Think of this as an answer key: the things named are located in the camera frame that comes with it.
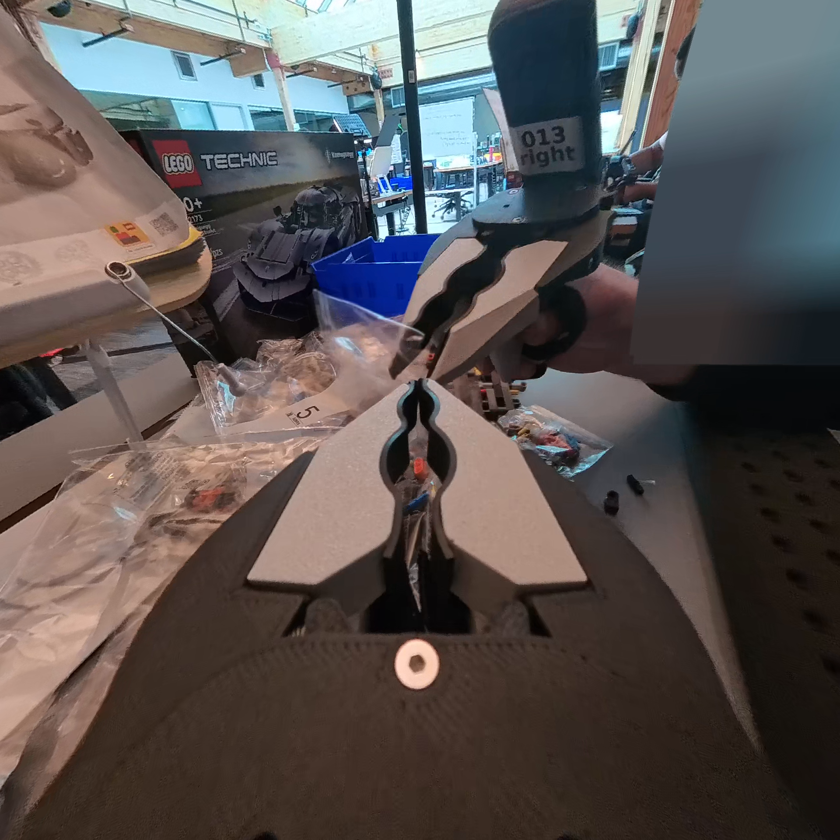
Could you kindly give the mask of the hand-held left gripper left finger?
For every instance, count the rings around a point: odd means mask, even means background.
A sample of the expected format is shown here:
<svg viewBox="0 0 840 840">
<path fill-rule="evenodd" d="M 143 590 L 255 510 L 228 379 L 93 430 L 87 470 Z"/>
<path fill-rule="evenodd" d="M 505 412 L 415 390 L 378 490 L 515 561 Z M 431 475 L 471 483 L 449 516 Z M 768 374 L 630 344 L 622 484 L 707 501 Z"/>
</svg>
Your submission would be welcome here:
<svg viewBox="0 0 840 840">
<path fill-rule="evenodd" d="M 320 445 L 248 572 L 257 587 L 307 597 L 295 634 L 421 630 L 398 487 L 418 386 L 399 385 Z"/>
</svg>

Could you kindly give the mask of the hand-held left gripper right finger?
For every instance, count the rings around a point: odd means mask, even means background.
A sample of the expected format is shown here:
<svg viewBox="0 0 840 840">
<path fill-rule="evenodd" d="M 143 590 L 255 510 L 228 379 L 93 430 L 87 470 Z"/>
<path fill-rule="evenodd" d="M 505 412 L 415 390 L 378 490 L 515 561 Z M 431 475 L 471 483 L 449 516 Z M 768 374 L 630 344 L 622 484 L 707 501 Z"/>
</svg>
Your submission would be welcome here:
<svg viewBox="0 0 840 840">
<path fill-rule="evenodd" d="M 420 381 L 427 462 L 439 486 L 420 563 L 432 634 L 467 634 L 533 595 L 583 590 L 589 578 L 520 447 L 443 386 Z"/>
</svg>

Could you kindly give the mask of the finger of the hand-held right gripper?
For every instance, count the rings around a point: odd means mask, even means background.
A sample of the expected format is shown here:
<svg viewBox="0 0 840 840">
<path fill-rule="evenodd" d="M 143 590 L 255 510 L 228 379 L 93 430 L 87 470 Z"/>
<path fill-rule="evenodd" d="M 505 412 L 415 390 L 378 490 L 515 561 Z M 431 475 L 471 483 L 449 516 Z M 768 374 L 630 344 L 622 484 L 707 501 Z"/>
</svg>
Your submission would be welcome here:
<svg viewBox="0 0 840 840">
<path fill-rule="evenodd" d="M 466 314 L 486 284 L 488 246 L 479 238 L 455 238 L 419 272 L 402 324 L 401 338 L 389 372 L 403 374 L 416 361 L 436 372 L 456 321 Z"/>
<path fill-rule="evenodd" d="M 568 246 L 567 241 L 541 240 L 509 252 L 500 278 L 479 291 L 448 328 L 429 379 L 445 385 L 490 360 L 502 380 L 512 380 L 522 350 L 519 335 L 539 315 L 539 284 L 560 273 L 557 265 Z"/>
</svg>

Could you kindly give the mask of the clear bag of pieces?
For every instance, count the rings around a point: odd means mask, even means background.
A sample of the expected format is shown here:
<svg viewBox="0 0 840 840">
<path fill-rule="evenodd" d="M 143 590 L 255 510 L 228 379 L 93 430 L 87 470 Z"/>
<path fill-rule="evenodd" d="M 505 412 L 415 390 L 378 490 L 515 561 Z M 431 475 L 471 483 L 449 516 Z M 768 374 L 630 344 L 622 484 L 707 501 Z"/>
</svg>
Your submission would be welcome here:
<svg viewBox="0 0 840 840">
<path fill-rule="evenodd" d="M 344 404 L 340 417 L 355 419 L 397 386 L 428 377 L 433 357 L 422 348 L 419 331 L 322 291 L 314 301 L 323 350 Z M 427 511 L 440 485 L 427 462 L 427 443 L 428 433 L 417 424 L 408 434 L 406 467 L 395 483 L 402 496 L 406 574 L 417 604 L 421 557 L 430 551 Z"/>
</svg>

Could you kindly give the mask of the clear bag of lego wheels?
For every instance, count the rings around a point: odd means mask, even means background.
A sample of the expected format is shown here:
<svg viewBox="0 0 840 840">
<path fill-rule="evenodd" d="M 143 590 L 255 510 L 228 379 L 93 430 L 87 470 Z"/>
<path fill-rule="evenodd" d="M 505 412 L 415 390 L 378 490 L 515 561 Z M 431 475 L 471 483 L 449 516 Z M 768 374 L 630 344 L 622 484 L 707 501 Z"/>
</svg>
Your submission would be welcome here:
<svg viewBox="0 0 840 840">
<path fill-rule="evenodd" d="M 1 596 L 2 781 L 58 688 L 233 513 L 322 437 L 85 454 Z"/>
</svg>

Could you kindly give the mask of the person's right forearm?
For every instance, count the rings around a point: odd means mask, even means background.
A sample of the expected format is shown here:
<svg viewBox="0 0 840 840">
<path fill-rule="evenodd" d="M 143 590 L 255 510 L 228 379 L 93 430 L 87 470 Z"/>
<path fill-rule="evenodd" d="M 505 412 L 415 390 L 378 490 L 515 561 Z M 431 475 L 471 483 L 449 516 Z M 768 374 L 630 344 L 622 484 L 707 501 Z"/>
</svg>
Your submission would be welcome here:
<svg viewBox="0 0 840 840">
<path fill-rule="evenodd" d="M 647 386 L 720 427 L 786 433 L 839 428 L 836 365 L 700 365 L 681 382 Z"/>
</svg>

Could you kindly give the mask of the grey lego chassis assembly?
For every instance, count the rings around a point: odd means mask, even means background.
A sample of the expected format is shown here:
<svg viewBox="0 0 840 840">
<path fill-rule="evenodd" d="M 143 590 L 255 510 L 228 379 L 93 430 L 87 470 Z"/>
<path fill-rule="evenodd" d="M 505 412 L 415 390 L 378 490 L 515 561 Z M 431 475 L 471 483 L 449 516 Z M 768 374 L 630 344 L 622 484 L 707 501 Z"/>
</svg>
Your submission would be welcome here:
<svg viewBox="0 0 840 840">
<path fill-rule="evenodd" d="M 508 383 L 498 379 L 469 376 L 467 404 L 490 422 L 521 407 L 521 395 L 527 390 L 525 381 Z"/>
</svg>

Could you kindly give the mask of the black lego set box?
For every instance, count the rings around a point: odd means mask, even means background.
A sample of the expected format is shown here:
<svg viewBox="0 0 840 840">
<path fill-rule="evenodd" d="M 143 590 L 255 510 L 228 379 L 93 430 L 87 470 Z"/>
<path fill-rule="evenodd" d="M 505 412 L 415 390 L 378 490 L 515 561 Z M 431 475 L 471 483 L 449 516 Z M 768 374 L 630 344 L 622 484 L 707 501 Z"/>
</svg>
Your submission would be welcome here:
<svg viewBox="0 0 840 840">
<path fill-rule="evenodd" d="M 204 293 L 167 327 L 194 370 L 254 358 L 262 340 L 316 327 L 313 265 L 369 236 L 353 135 L 225 130 L 123 130 L 182 201 L 212 259 Z"/>
</svg>

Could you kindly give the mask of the person's right hand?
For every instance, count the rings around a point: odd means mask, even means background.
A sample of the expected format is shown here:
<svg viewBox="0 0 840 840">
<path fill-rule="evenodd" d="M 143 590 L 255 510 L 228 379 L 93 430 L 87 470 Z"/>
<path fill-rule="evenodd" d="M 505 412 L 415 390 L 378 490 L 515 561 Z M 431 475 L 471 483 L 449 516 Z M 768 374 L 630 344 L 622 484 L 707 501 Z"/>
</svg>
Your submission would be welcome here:
<svg viewBox="0 0 840 840">
<path fill-rule="evenodd" d="M 636 364 L 631 355 L 631 338 L 638 280 L 621 270 L 599 265 L 590 275 L 570 284 L 580 295 L 585 309 L 585 326 L 579 338 L 565 352 L 547 361 L 521 358 L 516 377 L 535 379 L 544 370 L 563 373 L 610 373 L 666 386 L 686 382 L 695 373 L 691 365 Z"/>
</svg>

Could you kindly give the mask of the blue plastic bin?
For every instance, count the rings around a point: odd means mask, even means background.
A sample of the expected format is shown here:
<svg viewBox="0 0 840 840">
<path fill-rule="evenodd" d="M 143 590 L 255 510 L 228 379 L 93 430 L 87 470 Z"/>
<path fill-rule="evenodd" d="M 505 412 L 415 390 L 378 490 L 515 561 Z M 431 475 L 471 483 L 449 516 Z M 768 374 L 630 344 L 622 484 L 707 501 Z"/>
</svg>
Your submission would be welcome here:
<svg viewBox="0 0 840 840">
<path fill-rule="evenodd" d="M 437 234 L 363 239 L 311 266 L 324 293 L 387 318 L 406 311 L 417 275 Z"/>
</svg>

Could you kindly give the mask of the brown cardboard sheet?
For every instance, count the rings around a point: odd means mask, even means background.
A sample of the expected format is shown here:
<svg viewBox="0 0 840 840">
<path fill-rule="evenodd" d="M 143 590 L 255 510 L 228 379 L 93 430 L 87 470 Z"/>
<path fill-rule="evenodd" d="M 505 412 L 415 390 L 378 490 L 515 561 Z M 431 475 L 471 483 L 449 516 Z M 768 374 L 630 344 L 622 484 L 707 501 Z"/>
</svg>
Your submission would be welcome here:
<svg viewBox="0 0 840 840">
<path fill-rule="evenodd" d="M 482 92 L 487 100 L 490 110 L 500 134 L 500 154 L 505 172 L 505 183 L 507 190 L 515 190 L 522 187 L 522 175 L 518 168 L 518 159 L 513 149 L 511 131 L 508 125 L 508 118 L 505 113 L 499 90 L 484 87 Z"/>
</svg>

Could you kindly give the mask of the small clear bag coloured pins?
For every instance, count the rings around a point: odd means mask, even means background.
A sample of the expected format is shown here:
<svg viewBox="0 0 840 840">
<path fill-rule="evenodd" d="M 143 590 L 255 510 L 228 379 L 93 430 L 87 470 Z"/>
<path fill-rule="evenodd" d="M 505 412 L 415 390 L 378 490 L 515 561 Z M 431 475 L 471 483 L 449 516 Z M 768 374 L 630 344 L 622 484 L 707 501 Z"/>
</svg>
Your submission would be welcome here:
<svg viewBox="0 0 840 840">
<path fill-rule="evenodd" d="M 538 405 L 514 408 L 497 425 L 522 451 L 533 452 L 562 477 L 573 480 L 593 467 L 613 443 Z"/>
</svg>

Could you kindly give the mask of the clear bag with white label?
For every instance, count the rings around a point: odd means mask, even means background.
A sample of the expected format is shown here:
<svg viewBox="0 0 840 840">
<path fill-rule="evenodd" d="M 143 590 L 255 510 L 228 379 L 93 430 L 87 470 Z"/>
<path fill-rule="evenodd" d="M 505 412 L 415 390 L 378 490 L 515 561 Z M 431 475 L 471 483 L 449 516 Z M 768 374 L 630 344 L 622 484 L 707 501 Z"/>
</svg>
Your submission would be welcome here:
<svg viewBox="0 0 840 840">
<path fill-rule="evenodd" d="M 247 393 L 236 396 L 217 378 L 209 361 L 196 363 L 195 374 L 213 427 L 222 437 L 336 428 L 351 420 L 339 413 L 344 404 L 333 382 L 336 373 L 319 332 L 301 339 L 267 339 L 256 357 L 226 364 L 238 373 Z"/>
</svg>

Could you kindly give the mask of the dark perforated panel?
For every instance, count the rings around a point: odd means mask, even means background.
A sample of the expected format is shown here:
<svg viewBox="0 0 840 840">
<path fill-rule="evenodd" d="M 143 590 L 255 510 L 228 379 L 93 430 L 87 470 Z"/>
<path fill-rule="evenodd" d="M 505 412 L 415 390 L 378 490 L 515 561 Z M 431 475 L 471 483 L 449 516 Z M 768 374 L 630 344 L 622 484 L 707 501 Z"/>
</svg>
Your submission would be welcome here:
<svg viewBox="0 0 840 840">
<path fill-rule="evenodd" d="M 688 426 L 689 473 L 769 760 L 839 824 L 839 455 L 827 429 Z"/>
</svg>

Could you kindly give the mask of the black vertical post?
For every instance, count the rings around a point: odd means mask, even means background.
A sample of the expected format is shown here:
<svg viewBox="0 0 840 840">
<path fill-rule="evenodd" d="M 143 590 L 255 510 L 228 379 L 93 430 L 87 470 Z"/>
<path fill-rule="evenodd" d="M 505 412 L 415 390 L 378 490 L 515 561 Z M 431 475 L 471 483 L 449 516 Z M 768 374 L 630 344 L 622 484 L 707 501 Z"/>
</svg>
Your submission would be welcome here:
<svg viewBox="0 0 840 840">
<path fill-rule="evenodd" d="M 396 15 L 401 48 L 408 153 L 413 183 L 415 231 L 418 235 L 425 235 L 427 233 L 427 208 L 417 93 L 417 53 L 415 48 L 412 1 L 396 1 Z"/>
</svg>

